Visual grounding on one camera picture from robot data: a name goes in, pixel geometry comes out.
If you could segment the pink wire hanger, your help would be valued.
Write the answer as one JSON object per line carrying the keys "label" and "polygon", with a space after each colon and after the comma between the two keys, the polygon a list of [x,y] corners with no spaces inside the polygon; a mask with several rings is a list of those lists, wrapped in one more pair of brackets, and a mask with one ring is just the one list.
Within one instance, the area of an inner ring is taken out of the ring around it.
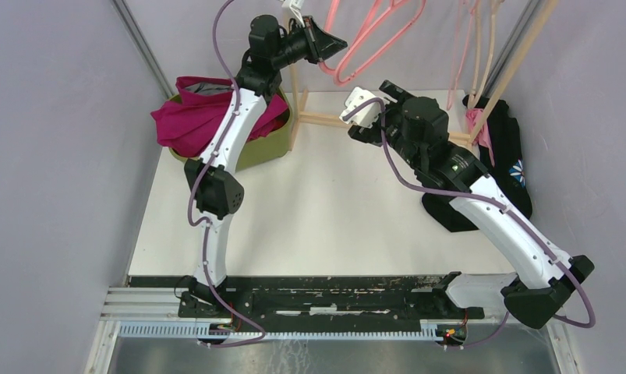
{"label": "pink wire hanger", "polygon": [[450,82],[447,89],[445,110],[450,111],[455,102],[455,93],[458,89],[459,80],[462,76],[466,56],[469,50],[469,42],[472,36],[475,37],[475,63],[472,88],[470,95],[475,99],[483,93],[486,85],[486,73],[489,68],[483,71],[480,77],[480,63],[482,62],[482,2],[481,1],[459,1],[457,18],[454,28],[453,48],[451,53]]}

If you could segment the beige plastic hanger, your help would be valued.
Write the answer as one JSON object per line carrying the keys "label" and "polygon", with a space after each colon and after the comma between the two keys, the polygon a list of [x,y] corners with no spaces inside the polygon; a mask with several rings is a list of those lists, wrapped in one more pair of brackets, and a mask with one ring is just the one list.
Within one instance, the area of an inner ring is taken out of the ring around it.
{"label": "beige plastic hanger", "polygon": [[500,10],[500,6],[504,3],[504,1],[487,1],[489,4],[489,40],[488,45],[485,49],[487,52],[486,64],[481,66],[482,62],[482,52],[484,51],[482,47],[483,41],[483,28],[482,28],[482,19],[481,9],[482,9],[483,1],[475,1],[475,5],[472,8],[472,16],[475,20],[474,26],[474,36],[475,36],[475,65],[474,65],[474,73],[472,79],[472,87],[468,94],[467,101],[467,109],[473,110],[476,108],[481,96],[485,93],[486,83],[490,74],[490,70],[492,69],[495,50],[496,50],[496,33],[497,33],[497,18]]}

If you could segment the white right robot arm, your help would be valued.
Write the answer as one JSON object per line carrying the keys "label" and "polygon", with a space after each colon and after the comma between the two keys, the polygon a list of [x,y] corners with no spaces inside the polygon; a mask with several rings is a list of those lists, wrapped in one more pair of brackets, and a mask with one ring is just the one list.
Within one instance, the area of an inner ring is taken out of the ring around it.
{"label": "white right robot arm", "polygon": [[588,319],[596,315],[583,282],[594,271],[587,256],[571,256],[546,238],[506,197],[486,166],[468,149],[451,142],[449,116],[437,100],[384,81],[379,93],[354,88],[340,119],[349,136],[399,156],[416,182],[411,189],[438,198],[470,221],[511,264],[496,275],[457,273],[432,297],[434,312],[451,318],[462,309],[505,309],[533,329],[560,319],[572,295],[583,301]]}

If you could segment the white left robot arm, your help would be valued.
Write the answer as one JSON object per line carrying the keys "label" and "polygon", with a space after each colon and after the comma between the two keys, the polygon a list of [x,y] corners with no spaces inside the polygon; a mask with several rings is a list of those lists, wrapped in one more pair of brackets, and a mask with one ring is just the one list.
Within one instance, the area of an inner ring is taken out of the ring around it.
{"label": "white left robot arm", "polygon": [[221,315],[228,304],[227,295],[218,289],[227,278],[229,227],[244,198],[244,188],[235,179],[237,163],[254,125],[278,92],[281,70],[300,60],[325,62],[348,47],[312,16],[293,19],[288,30],[275,16],[257,16],[250,23],[248,42],[218,130],[198,158],[184,163],[190,189],[187,219],[201,230],[202,249],[181,308],[211,317]]}

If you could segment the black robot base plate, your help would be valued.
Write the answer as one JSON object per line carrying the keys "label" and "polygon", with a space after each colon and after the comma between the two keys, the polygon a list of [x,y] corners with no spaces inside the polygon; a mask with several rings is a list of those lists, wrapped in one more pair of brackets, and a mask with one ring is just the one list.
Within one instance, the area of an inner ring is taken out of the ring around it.
{"label": "black robot base plate", "polygon": [[212,319],[212,333],[414,333],[422,321],[466,330],[504,307],[462,308],[445,291],[458,276],[230,276],[211,291],[192,276],[131,276],[131,288],[169,290],[177,315]]}

